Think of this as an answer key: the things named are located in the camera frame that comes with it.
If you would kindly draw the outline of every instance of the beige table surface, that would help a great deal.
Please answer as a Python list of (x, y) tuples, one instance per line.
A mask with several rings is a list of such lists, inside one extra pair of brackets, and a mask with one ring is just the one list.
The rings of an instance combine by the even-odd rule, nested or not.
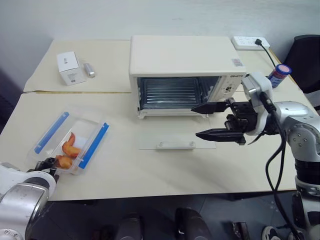
[[(75, 51), (80, 63), (88, 62), (96, 77), (67, 86), (57, 67), (57, 54)], [(264, 51), (237, 51), (247, 72), (262, 72), (265, 76), (273, 65)], [(275, 63), (276, 57), (270, 51)], [(26, 82), (24, 92), (131, 92), (129, 81), (129, 40), (54, 40), (33, 75)], [(275, 91), (296, 91), (297, 85), (287, 77)]]
[[(243, 92), (236, 92), (234, 98), (245, 101)], [(0, 135), (1, 161), (22, 171), (34, 167), (26, 161), (28, 151), (67, 105), (77, 104), (105, 111), (110, 128), (85, 172), (61, 175), (51, 200), (270, 190), (265, 164), (278, 147), (279, 136), (265, 136), (249, 146), (217, 142), (216, 149), (140, 150), (138, 136), (144, 125), (135, 116), (131, 99), (130, 93), (24, 93)], [(295, 94), (274, 92), (274, 100), (293, 100), (311, 107), (301, 91)], [(210, 117), (210, 127), (224, 127), (227, 113)], [(200, 116), (186, 118), (186, 121), (195, 123)], [(273, 179), (279, 172), (278, 163), (277, 158), (271, 165)], [(287, 148), (279, 189), (294, 189), (295, 175), (294, 159)]]

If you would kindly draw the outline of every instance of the orange food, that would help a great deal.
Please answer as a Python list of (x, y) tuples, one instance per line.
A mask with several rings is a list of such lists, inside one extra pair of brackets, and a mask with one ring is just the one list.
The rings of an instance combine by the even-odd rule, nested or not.
[(57, 166), (62, 169), (69, 169), (72, 166), (72, 158), (68, 156), (57, 155), (55, 158), (58, 160)]
[(69, 140), (62, 145), (62, 151), (71, 158), (76, 158), (78, 154), (81, 152), (80, 148), (73, 146), (75, 140), (76, 136), (73, 133), (71, 133)]

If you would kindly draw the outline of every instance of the power strip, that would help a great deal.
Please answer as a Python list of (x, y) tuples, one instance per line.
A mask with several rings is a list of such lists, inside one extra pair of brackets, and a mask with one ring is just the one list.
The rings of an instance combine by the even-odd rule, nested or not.
[(231, 42), (236, 50), (254, 50), (254, 51), (264, 51), (264, 49), (255, 44), (256, 39), (262, 41), (262, 45), (265, 49), (270, 48), (270, 44), (262, 36), (234, 36)]

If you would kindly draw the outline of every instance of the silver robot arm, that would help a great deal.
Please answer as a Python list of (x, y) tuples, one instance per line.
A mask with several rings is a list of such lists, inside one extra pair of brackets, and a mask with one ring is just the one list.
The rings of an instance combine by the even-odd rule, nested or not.
[[(39, 162), (38, 169), (45, 167), (43, 163)], [(22, 172), (9, 163), (0, 163), (0, 240), (30, 238), (30, 226), (56, 188), (58, 178), (52, 176), (52, 170), (51, 174)]]
[[(258, 135), (259, 139), (264, 134), (279, 133), (266, 106), (268, 103), (272, 105), (271, 82), (261, 73), (253, 72), (242, 80), (242, 85), (248, 102), (235, 102), (229, 98), (224, 102), (208, 102), (192, 109), (196, 113), (212, 114), (231, 108), (233, 113), (227, 116), (226, 128), (198, 132), (198, 137), (244, 145), (244, 134)], [(262, 95), (267, 97), (265, 102), (262, 102)], [(307, 231), (308, 239), (319, 240), (320, 116), (298, 102), (275, 102), (273, 105), (295, 159), (297, 192), (292, 198), (294, 223)]]

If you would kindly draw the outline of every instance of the sneaker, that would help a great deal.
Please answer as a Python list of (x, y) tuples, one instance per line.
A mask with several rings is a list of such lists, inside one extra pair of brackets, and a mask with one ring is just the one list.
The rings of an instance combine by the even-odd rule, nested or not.
[[(298, 231), (300, 240), (305, 240), (305, 236), (301, 231)], [(296, 238), (294, 237), (294, 234), (292, 232), (290, 232), (289, 236), (288, 236), (288, 240), (296, 240)]]
[(281, 240), (279, 234), (273, 226), (266, 226), (262, 231), (262, 240)]

